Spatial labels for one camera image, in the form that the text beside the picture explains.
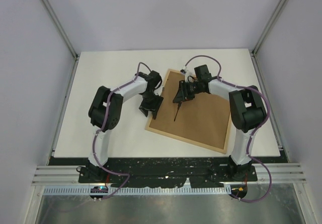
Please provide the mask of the red handled screwdriver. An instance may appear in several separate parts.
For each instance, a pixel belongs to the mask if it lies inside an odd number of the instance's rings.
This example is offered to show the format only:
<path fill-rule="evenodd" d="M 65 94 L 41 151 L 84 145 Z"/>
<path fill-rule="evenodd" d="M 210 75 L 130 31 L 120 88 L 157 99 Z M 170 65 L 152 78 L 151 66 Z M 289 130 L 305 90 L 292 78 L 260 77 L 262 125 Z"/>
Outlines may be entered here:
<path fill-rule="evenodd" d="M 182 102 L 179 102 L 178 106 L 177 106 L 177 111 L 176 111 L 175 116 L 174 116 L 174 122 L 176 121 L 176 118 L 177 118 L 177 115 L 178 115 L 178 112 L 179 112 L 179 109 L 180 109 L 181 105 L 182 105 Z"/>

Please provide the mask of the wooden picture frame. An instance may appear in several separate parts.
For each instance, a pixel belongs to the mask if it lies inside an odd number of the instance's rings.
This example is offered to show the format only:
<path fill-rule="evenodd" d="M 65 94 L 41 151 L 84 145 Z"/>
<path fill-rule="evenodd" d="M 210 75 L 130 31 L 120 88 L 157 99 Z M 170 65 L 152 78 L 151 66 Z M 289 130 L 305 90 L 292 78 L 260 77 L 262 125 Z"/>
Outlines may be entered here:
<path fill-rule="evenodd" d="M 178 104 L 173 99 L 183 79 L 179 71 L 168 69 L 161 95 L 163 102 L 156 119 L 150 118 L 145 129 L 226 154 L 231 127 L 228 100 L 208 93 L 197 94 L 193 100 L 182 103 L 174 122 Z"/>

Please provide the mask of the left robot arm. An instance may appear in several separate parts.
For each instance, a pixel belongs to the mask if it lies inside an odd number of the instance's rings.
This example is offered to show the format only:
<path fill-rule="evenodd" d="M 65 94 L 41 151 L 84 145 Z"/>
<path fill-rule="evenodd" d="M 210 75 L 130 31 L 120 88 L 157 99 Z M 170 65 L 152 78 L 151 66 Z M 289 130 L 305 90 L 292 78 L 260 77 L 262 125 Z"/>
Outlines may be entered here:
<path fill-rule="evenodd" d="M 107 179 L 108 171 L 103 165 L 108 161 L 110 133 L 119 123 L 123 103 L 141 95 L 139 110 L 144 116 L 151 113 L 155 120 L 164 99 L 155 94 L 155 90 L 161 85 L 160 74 L 151 70 L 148 74 L 137 72 L 129 82 L 114 89 L 104 86 L 98 88 L 88 113 L 91 125 L 95 128 L 95 135 L 92 153 L 86 164 L 86 169 L 95 182 L 101 183 Z"/>

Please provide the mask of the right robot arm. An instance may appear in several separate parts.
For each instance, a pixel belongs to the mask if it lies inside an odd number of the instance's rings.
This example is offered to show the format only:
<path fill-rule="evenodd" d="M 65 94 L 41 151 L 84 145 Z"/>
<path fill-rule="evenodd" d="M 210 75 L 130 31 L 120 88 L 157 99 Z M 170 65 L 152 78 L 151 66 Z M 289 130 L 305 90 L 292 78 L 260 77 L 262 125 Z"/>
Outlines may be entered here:
<path fill-rule="evenodd" d="M 195 77 L 185 69 L 185 79 L 179 81 L 178 91 L 173 103 L 180 106 L 183 102 L 191 101 L 196 94 L 208 93 L 220 96 L 229 101 L 230 117 L 236 128 L 234 147 L 228 159 L 227 175 L 238 181 L 251 170 L 250 152 L 258 128 L 267 120 L 265 97 L 259 89 L 252 85 L 248 87 L 234 85 L 223 80 L 220 76 L 213 77 L 206 65 L 194 68 Z"/>

